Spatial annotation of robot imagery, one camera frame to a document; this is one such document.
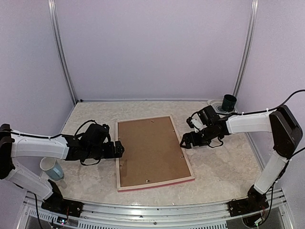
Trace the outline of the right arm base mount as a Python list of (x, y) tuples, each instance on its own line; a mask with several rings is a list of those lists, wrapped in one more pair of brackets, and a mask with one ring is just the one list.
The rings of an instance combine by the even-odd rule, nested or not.
[(248, 190), (247, 197), (232, 199), (227, 203), (230, 217), (240, 216), (269, 208), (266, 193), (259, 193), (254, 186)]

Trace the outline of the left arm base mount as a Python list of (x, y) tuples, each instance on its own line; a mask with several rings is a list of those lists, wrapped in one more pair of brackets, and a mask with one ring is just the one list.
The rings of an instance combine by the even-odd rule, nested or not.
[(65, 199), (55, 182), (48, 179), (48, 183), (51, 185), (52, 193), (50, 197), (43, 200), (41, 208), (67, 217), (79, 218), (84, 204), (80, 201)]

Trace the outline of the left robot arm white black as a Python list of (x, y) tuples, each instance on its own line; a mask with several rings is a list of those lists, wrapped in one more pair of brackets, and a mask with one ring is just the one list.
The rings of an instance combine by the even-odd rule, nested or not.
[(11, 129), (9, 124), (0, 127), (0, 178), (8, 180), (47, 201), (56, 212), (62, 212), (67, 202), (51, 180), (41, 179), (15, 159), (17, 157), (47, 157), (65, 161), (121, 158), (124, 147), (112, 141), (109, 126), (90, 121), (89, 127), (73, 135), (31, 135)]

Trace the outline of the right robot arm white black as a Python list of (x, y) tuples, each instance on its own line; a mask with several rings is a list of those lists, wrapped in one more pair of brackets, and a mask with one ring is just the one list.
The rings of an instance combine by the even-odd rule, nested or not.
[(180, 147), (190, 149), (197, 146), (212, 147), (217, 139), (241, 133), (270, 135), (273, 152), (260, 176), (244, 200), (244, 208), (255, 211), (261, 206), (267, 191), (280, 179), (291, 159), (300, 151), (297, 147), (303, 138), (303, 130), (286, 105), (271, 110), (252, 113), (233, 113), (221, 116), (209, 105), (195, 112), (198, 118), (190, 116), (186, 122), (192, 129), (182, 136)]

